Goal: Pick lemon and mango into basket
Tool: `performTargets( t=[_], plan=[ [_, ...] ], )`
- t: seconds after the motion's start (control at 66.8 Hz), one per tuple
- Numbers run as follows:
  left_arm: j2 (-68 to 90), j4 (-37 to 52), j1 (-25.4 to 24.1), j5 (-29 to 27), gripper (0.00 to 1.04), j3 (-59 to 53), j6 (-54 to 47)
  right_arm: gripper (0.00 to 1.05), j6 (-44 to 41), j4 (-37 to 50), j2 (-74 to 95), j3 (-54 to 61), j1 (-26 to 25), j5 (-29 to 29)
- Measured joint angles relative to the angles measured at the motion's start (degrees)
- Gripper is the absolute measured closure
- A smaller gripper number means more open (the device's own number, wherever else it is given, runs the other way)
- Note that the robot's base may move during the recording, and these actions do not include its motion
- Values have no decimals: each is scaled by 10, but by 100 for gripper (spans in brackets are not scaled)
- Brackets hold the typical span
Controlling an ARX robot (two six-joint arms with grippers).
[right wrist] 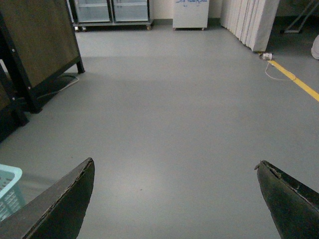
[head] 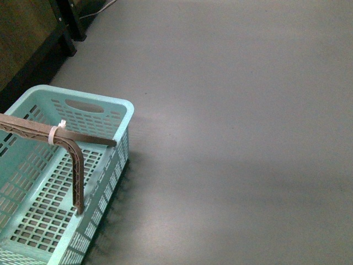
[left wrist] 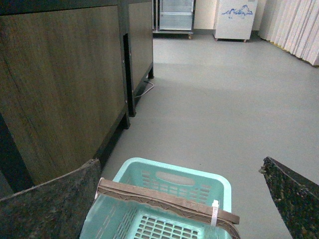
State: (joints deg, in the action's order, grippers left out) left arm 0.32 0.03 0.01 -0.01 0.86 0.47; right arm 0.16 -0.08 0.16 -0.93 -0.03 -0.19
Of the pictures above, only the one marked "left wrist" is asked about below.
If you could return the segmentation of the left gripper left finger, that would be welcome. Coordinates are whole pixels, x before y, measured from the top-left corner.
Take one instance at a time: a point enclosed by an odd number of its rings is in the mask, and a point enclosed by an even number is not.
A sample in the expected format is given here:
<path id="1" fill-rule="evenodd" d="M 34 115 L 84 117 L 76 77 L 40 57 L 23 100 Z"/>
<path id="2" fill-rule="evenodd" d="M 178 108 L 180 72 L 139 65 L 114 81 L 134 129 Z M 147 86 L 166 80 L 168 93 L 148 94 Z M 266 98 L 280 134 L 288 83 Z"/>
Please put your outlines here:
<path id="1" fill-rule="evenodd" d="M 0 201 L 2 239 L 77 239 L 101 176 L 98 159 Z"/>

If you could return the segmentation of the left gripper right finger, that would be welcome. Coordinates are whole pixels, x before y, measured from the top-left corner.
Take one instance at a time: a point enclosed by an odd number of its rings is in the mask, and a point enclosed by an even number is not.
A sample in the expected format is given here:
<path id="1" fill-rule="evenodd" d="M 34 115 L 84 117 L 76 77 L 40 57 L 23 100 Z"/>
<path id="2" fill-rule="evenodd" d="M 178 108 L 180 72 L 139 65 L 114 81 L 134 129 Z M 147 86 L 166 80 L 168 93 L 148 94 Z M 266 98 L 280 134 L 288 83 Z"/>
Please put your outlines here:
<path id="1" fill-rule="evenodd" d="M 319 237 L 319 186 L 271 157 L 260 169 L 274 204 L 294 239 Z"/>

